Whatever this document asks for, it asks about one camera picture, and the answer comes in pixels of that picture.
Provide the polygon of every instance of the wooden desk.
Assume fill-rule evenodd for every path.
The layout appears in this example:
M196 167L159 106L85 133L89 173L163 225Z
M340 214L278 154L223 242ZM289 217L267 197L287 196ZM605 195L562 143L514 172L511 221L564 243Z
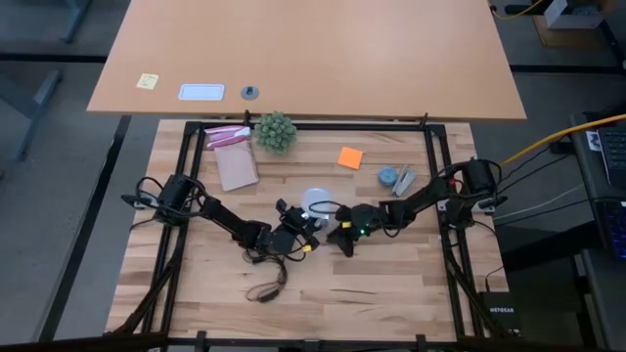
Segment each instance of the wooden desk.
M224 99L180 101L186 83ZM133 0L88 110L526 118L485 0Z
M147 175L164 182L173 172L184 125L181 120L160 123ZM475 154L468 124L447 124L447 130L453 162ZM360 170L336 164L342 146L365 151ZM214 153L209 151L202 153L199 179L210 194L242 218L274 226L278 225L276 200L284 198L298 205L307 188L326 188L335 200L346 204L390 198L389 189L378 184L376 175L383 165L409 160L414 162L410 167L418 173L418 180L408 194L429 179L424 135L419 132L300 131L289 154L270 155L255 144L253 152L258 184L222 192ZM135 221L151 215L151 211L140 211ZM476 216L476 220L492 225L486 216ZM108 329L118 327L148 291L161 228L153 222L132 232ZM480 226L467 233L476 286L482 288L485 275L502 265L498 243ZM276 300L261 304L248 302L244 294L251 286L274 280L277 268L245 263L242 250L228 233L209 221L193 219L170 335L194 337L197 330L206 330L212 338L412 340L416 333L423 333L428 340L454 340L438 234L432 208L420 213L396 239L376 232L358 241L353 258L324 243L303 262L288 262L290 278L285 290ZM504 271L492 275L490 285L506 290ZM469 306L459 291L468 320ZM155 327L162 300L156 308ZM468 322L466 331L471 332Z

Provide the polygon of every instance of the yellow sticky note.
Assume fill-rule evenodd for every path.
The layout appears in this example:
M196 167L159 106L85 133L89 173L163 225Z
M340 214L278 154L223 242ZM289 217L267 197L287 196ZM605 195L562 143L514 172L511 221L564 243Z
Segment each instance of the yellow sticky note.
M363 158L363 151L355 150L348 147L341 148L341 154L339 155L339 165L347 166L358 170L361 166L361 159Z
M144 73L141 75L141 78L139 78L139 82L137 82L137 88L153 90L157 82L158 74Z

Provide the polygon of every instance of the small green plant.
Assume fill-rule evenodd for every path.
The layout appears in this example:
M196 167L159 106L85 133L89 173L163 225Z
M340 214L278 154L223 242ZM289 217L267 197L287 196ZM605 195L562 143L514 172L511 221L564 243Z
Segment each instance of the small green plant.
M256 142L270 153L283 154L295 141L296 128L282 112L263 114L254 127Z

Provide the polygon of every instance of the light wood desk surface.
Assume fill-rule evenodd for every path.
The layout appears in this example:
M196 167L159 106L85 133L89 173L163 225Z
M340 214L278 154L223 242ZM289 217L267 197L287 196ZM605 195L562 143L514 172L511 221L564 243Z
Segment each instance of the light wood desk surface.
M147 175L164 183L174 171L184 124L181 120L160 123ZM447 130L453 162L475 155L468 124L450 123ZM334 200L346 204L391 198L389 189L382 188L377 180L384 165L413 161L410 168L417 172L418 180L407 195L429 179L421 132L299 131L292 151L283 156L270 155L252 145L258 184L224 193L210 151L202 153L199 179L210 194L243 219L273 226L278 225L276 200L284 198L297 206L302 193L312 187L326 188ZM336 164L343 146L365 151L360 170ZM192 157L193 147L188 160ZM151 216L151 211L139 211L135 221ZM476 216L476 220L492 225L486 216ZM161 229L153 222L131 233L108 330L123 323L148 291ZM438 234L432 207L395 239L381 231L361 239L352 258L343 256L336 245L325 243L321 237L323 244L303 262L287 263L286 288L276 300L262 304L248 302L245 293L254 285L275 280L278 268L245 263L242 249L227 232L207 220L193 219L170 335L194 337L197 330L206 330L212 338L413 340L416 333L423 333L428 340L454 340ZM498 243L481 226L469 228L467 237L476 287L483 288L485 275L502 265ZM504 271L492 275L490 285L494 290L507 290ZM460 288L459 292L470 333L469 304ZM155 327L160 324L163 300L164 295L156 308Z
M187 83L224 99L180 101ZM133 0L88 110L526 118L485 0Z

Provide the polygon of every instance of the keyboard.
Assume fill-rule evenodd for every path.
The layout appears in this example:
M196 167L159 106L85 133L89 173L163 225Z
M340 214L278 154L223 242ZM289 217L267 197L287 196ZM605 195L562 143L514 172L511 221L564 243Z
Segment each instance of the keyboard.
M608 183L626 189L626 128L598 129Z
M604 247L615 259L626 260L626 199L594 203Z

